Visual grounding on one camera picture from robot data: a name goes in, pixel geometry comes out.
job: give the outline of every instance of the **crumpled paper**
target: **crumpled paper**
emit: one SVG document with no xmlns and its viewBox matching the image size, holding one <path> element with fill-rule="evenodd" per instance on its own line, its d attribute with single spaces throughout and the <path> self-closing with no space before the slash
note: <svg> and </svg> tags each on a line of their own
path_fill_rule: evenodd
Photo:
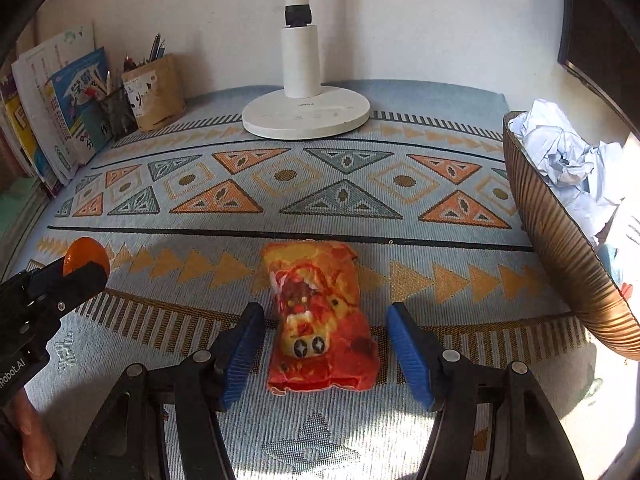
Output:
<svg viewBox="0 0 640 480">
<path fill-rule="evenodd" d="M 593 245 L 625 197 L 622 147 L 587 144 L 560 107 L 536 99 L 509 122 L 530 161 Z"/>
</svg>

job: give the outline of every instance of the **kraft paper pen holder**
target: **kraft paper pen holder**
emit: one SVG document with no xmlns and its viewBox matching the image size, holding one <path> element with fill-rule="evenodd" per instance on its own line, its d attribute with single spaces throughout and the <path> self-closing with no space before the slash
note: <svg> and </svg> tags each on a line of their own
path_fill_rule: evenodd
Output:
<svg viewBox="0 0 640 480">
<path fill-rule="evenodd" d="M 184 95 L 172 54 L 123 73 L 122 82 L 142 132 L 164 128 L 184 115 Z"/>
</svg>

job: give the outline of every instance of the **screw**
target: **screw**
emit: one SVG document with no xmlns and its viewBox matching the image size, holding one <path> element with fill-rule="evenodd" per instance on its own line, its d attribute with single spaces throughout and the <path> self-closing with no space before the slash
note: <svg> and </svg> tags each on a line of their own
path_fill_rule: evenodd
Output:
<svg viewBox="0 0 640 480">
<path fill-rule="evenodd" d="M 527 365 L 521 361 L 514 361 L 513 363 L 511 363 L 511 370 L 520 375 L 524 375 L 529 371 Z"/>
<path fill-rule="evenodd" d="M 138 377 L 142 373 L 142 365 L 134 364 L 127 368 L 127 375 L 129 377 Z"/>
<path fill-rule="evenodd" d="M 445 350 L 442 353 L 442 357 L 444 357 L 445 361 L 449 361 L 450 363 L 460 361 L 460 354 L 452 349 Z"/>
<path fill-rule="evenodd" d="M 211 354 L 208 350 L 198 350 L 193 355 L 193 360 L 197 363 L 206 363 L 209 359 L 211 359 Z"/>
</svg>

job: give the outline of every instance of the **book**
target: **book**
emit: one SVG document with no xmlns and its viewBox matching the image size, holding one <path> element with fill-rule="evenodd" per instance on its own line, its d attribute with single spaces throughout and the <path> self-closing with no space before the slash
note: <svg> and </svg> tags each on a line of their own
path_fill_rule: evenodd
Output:
<svg viewBox="0 0 640 480">
<path fill-rule="evenodd" d="M 53 171 L 47 157 L 42 152 L 38 141 L 33 135 L 33 130 L 20 102 L 18 89 L 15 86 L 14 75 L 11 71 L 0 80 L 0 100 L 6 110 L 9 126 L 13 129 L 20 141 L 22 150 L 29 159 L 33 169 L 49 193 L 57 196 L 62 189 L 62 184 L 56 177 L 56 173 Z"/>
<path fill-rule="evenodd" d="M 93 26 L 79 25 L 21 54 L 12 64 L 18 95 L 33 134 L 64 186 L 78 170 L 78 154 L 50 110 L 46 85 L 58 70 L 94 49 Z"/>
<path fill-rule="evenodd" d="M 13 155 L 14 161 L 18 163 L 22 174 L 26 176 L 35 176 L 35 171 L 27 159 L 26 154 L 22 150 L 22 146 L 16 137 L 14 130 L 9 126 L 5 111 L 0 107 L 0 135 L 4 138 L 10 153 Z"/>
<path fill-rule="evenodd" d="M 107 97 L 107 58 L 103 48 L 69 63 L 47 82 L 52 113 L 65 137 L 71 138 L 78 163 L 86 164 L 111 138 L 100 106 Z"/>
</svg>

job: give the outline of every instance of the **snack bag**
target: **snack bag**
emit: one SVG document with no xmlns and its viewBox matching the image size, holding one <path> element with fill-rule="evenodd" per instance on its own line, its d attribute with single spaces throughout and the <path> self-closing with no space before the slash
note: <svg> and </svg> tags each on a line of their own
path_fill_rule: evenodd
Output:
<svg viewBox="0 0 640 480">
<path fill-rule="evenodd" d="M 360 311 L 356 253 L 341 242 L 284 242 L 262 251 L 280 325 L 268 388 L 310 392 L 329 386 L 367 390 L 380 359 Z"/>
</svg>

